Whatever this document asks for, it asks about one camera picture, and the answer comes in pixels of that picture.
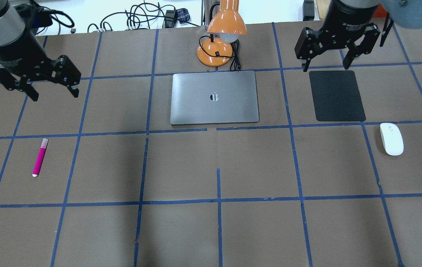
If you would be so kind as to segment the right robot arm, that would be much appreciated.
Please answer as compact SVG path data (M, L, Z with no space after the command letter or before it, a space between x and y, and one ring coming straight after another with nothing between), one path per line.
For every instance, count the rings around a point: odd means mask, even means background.
M382 46L394 24L422 29L422 0L331 0L322 27L301 31L295 55L306 72L316 56L347 48L343 67L348 69L355 58L372 52L378 38Z

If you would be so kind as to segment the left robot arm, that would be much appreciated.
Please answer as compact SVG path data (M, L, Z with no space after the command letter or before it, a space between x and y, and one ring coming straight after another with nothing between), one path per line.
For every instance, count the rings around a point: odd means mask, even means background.
M8 91L18 90L37 101L39 94L31 83L46 80L65 86L74 98L79 96L81 72L66 55L48 58L35 37L34 30L52 25L55 15L67 17L68 28L75 26L66 13L33 0L19 6L0 0L0 83Z

